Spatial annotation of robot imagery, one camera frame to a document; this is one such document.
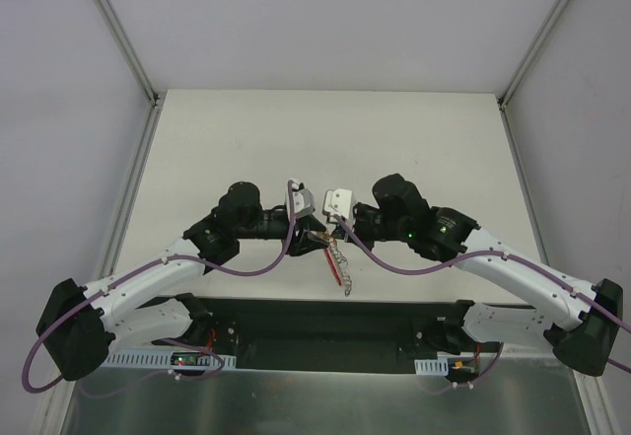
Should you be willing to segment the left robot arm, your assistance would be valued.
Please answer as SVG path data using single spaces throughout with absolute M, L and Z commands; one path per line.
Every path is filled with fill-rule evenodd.
M 110 353 L 161 339 L 201 343 L 208 333 L 208 314 L 185 294 L 150 306 L 164 291 L 213 270 L 243 277 L 227 263 L 243 240 L 277 240 L 280 254 L 250 277 L 273 270 L 285 256 L 323 249 L 317 233 L 315 199 L 302 183 L 289 181 L 285 201 L 263 209 L 260 191 L 251 182 L 232 184 L 208 215 L 184 231 L 156 257 L 127 272 L 77 284 L 68 278 L 51 291 L 35 328 L 37 341 L 27 360 L 45 348 L 64 381 L 93 373 Z

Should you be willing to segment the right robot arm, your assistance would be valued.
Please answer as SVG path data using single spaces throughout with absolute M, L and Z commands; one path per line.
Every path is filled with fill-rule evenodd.
M 372 194 L 375 205 L 357 201 L 349 189 L 330 190 L 322 211 L 378 266 L 409 276 L 455 267 L 525 302 L 522 308 L 470 305 L 444 325 L 450 348 L 463 351 L 475 342 L 540 347 L 593 377 L 611 365 L 616 336 L 630 329 L 620 285 L 592 283 L 524 256 L 473 218 L 430 205 L 400 174 L 378 180 Z

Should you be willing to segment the keyring holder with rings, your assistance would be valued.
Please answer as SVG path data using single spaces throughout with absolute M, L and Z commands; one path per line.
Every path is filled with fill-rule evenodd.
M 344 296 L 349 297 L 352 293 L 353 282 L 352 277 L 348 271 L 348 259 L 338 248 L 335 238 L 326 233 L 322 233 L 321 237 L 322 240 L 326 243 L 326 248 L 323 250 L 324 257 L 334 277 L 334 280 L 341 288 Z

